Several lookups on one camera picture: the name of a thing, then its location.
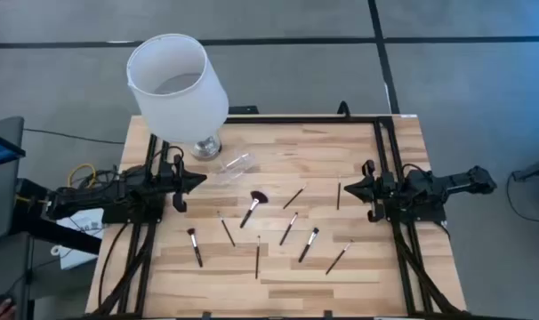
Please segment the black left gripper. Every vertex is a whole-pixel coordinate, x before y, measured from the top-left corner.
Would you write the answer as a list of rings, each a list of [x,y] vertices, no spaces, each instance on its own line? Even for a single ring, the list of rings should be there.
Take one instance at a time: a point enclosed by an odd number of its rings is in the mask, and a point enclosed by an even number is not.
[[[164,193],[172,193],[173,207],[177,212],[186,212],[187,203],[183,200],[184,193],[190,193],[206,180],[202,173],[189,172],[184,169],[182,156],[176,154],[173,163],[161,160],[157,172],[158,189]]]

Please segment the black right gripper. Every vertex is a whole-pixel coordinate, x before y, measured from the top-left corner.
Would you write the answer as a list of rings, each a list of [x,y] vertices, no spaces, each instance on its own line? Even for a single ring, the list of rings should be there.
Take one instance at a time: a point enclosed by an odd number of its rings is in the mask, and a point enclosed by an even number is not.
[[[373,160],[366,160],[362,167],[364,178],[358,182],[348,184],[344,187],[360,201],[367,201],[372,204],[371,210],[367,213],[370,222],[378,222],[385,218],[385,207],[383,201],[387,195],[381,177],[375,178],[375,164]]]

